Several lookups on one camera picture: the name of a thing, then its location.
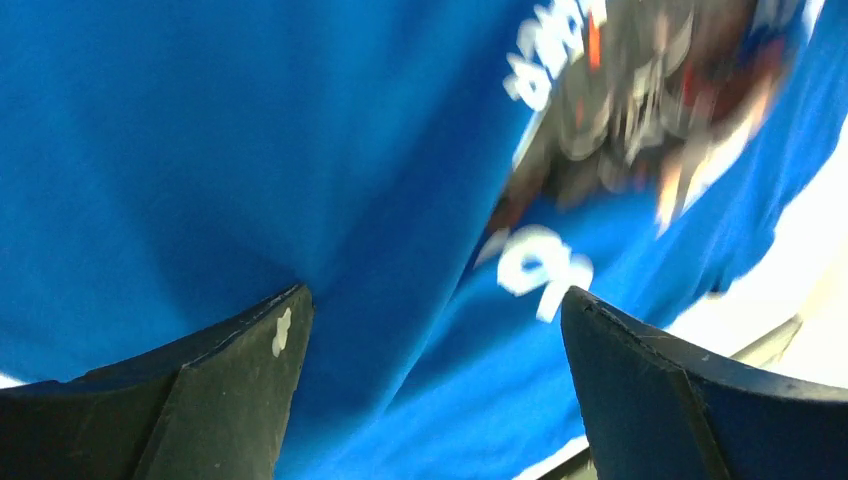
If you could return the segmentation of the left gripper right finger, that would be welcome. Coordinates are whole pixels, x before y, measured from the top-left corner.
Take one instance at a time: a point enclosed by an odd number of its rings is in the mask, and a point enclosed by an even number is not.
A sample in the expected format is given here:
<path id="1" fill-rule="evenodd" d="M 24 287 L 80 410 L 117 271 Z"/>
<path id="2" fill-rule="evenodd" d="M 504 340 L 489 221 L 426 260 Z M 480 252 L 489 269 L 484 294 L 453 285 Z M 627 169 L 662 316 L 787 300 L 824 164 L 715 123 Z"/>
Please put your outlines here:
<path id="1" fill-rule="evenodd" d="M 561 329 L 602 479 L 847 475 L 847 392 L 755 368 L 573 287 Z"/>

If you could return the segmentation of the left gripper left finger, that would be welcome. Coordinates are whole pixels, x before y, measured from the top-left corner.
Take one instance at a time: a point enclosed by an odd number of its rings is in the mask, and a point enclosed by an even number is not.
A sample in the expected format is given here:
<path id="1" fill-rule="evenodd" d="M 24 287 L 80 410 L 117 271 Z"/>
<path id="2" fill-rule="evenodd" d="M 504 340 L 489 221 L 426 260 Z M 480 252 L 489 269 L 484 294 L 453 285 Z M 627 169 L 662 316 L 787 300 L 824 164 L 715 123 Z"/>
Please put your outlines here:
<path id="1" fill-rule="evenodd" d="M 313 323 L 296 285 L 69 382 L 1 393 L 5 479 L 269 479 Z"/>

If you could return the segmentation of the blue printed t shirt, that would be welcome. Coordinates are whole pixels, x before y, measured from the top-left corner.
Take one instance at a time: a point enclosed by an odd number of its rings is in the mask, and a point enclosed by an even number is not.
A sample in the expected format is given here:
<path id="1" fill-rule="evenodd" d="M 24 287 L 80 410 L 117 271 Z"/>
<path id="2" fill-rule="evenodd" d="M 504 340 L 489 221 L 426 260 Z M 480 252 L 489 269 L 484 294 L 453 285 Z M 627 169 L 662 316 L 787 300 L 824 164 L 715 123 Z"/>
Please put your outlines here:
<path id="1" fill-rule="evenodd" d="M 512 479 L 584 432 L 566 290 L 728 290 L 846 88 L 843 1 L 5 1 L 1 373 L 303 285 L 270 479 Z"/>

